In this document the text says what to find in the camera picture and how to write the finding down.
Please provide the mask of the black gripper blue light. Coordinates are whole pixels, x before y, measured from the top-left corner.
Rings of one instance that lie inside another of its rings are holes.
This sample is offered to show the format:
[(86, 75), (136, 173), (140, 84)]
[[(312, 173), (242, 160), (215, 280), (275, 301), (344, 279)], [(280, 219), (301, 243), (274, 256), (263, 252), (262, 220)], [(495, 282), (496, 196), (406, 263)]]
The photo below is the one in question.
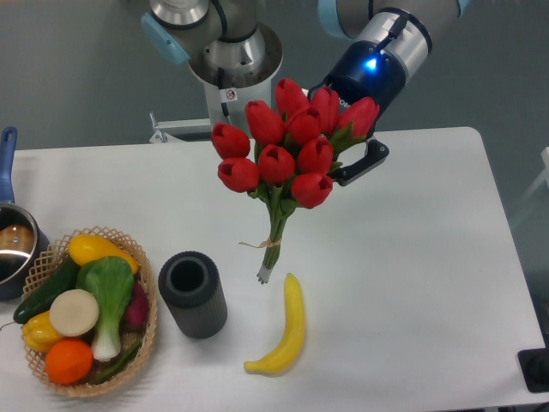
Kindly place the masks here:
[[(379, 105), (379, 113), (367, 136), (372, 136), (376, 122), (406, 85), (406, 74), (401, 63), (388, 51), (377, 51), (370, 41), (350, 45), (334, 68), (312, 87), (307, 97), (311, 100), (323, 87), (335, 91), (340, 98), (340, 111), (364, 97)], [(370, 139), (361, 159), (346, 167), (337, 167), (328, 173), (340, 186), (347, 186), (383, 164), (389, 156), (389, 147), (377, 139)]]

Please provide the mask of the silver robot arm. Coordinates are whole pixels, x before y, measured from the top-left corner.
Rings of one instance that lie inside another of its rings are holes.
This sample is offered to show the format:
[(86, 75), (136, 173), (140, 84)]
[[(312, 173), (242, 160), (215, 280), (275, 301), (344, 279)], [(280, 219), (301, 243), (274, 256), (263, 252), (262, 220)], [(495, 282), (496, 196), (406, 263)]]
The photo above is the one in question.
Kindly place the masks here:
[[(464, 1), (321, 1), (324, 30), (350, 46), (322, 84), (346, 108), (371, 97), (389, 107), (458, 19)], [(270, 100), (282, 62), (281, 41), (257, 18), (254, 1), (152, 1), (141, 25), (173, 64), (188, 64), (202, 83), (208, 123), (242, 126), (244, 105)]]

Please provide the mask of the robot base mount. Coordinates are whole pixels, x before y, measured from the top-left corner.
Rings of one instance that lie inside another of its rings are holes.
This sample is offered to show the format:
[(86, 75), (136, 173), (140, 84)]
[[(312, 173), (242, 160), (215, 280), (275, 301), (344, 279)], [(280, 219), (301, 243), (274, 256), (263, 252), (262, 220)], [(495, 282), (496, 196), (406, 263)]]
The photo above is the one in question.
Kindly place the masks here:
[(271, 103), (272, 80), (281, 63), (280, 39), (262, 23), (248, 39), (210, 43), (189, 61), (191, 73), (203, 85), (208, 117), (158, 122), (150, 113), (154, 131), (150, 142), (206, 140), (218, 122), (247, 131), (245, 106), (251, 100)]

